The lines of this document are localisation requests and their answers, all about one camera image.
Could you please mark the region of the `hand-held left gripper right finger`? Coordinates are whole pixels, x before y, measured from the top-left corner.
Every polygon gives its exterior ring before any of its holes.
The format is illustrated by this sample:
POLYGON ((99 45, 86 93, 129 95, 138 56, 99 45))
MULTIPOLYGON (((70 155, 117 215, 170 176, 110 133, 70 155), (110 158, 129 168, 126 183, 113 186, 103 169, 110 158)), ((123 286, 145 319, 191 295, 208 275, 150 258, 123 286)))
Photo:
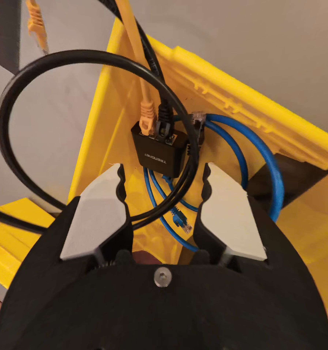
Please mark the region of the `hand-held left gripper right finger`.
POLYGON ((210 264, 228 265, 234 257, 267 260, 246 191, 212 162, 205 164, 202 180, 193 239, 210 264))

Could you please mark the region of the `black network switch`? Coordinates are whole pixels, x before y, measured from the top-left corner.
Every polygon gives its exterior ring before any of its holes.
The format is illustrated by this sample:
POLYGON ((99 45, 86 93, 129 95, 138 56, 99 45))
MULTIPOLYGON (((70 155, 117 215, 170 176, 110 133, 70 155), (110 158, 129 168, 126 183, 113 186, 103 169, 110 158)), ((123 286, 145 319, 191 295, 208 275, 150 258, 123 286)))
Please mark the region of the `black network switch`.
POLYGON ((139 122, 136 122, 131 134, 142 167, 171 178, 180 176, 188 145, 188 136, 184 132, 174 130, 169 141, 163 143, 153 136, 143 135, 139 122))

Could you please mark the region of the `yellow plastic bin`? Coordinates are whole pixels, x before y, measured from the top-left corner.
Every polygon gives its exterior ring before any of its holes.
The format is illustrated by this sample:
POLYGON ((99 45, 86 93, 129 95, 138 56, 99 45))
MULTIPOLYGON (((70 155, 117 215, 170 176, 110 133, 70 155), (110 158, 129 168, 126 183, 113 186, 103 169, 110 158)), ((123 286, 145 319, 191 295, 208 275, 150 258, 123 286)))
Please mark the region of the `yellow plastic bin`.
MULTIPOLYGON (((328 171, 328 133, 280 106, 264 95, 214 67, 199 56, 177 46, 171 49, 149 38, 169 87, 188 112, 227 115, 258 134, 281 160, 295 165, 315 166, 328 171)), ((87 126, 80 146, 67 203, 91 181, 111 167, 123 163, 126 173, 127 203, 131 214, 151 209, 145 191, 143 170, 137 160, 130 127, 139 119, 141 94, 139 79, 123 70, 102 68, 87 126)), ((254 175, 265 164, 257 149, 229 126, 222 127, 241 147, 248 164, 251 189, 254 175)), ((202 172, 206 162, 214 162, 236 181, 240 167, 227 143, 207 130, 201 150, 200 168, 185 200, 199 205, 202 172)), ((51 215, 29 199, 0 206, 21 219, 38 225, 52 223, 51 215)), ((280 213, 278 227, 307 265, 328 314, 328 175, 287 205, 280 213)), ((0 300, 10 286, 21 262, 38 240, 38 235, 0 224, 0 300)), ((147 251, 162 263, 176 264, 182 251, 179 244, 155 221, 135 233, 133 251, 147 251)))

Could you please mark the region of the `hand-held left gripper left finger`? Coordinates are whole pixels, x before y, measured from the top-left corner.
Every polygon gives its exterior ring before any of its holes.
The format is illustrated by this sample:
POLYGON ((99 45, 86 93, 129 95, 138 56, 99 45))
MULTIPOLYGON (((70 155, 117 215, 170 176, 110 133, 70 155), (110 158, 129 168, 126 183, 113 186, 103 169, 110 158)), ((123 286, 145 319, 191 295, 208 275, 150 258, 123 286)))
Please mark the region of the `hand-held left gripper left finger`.
POLYGON ((78 199, 60 259, 93 256, 96 261, 115 261, 120 251, 131 256, 133 228, 125 202, 123 165, 112 165, 78 199))

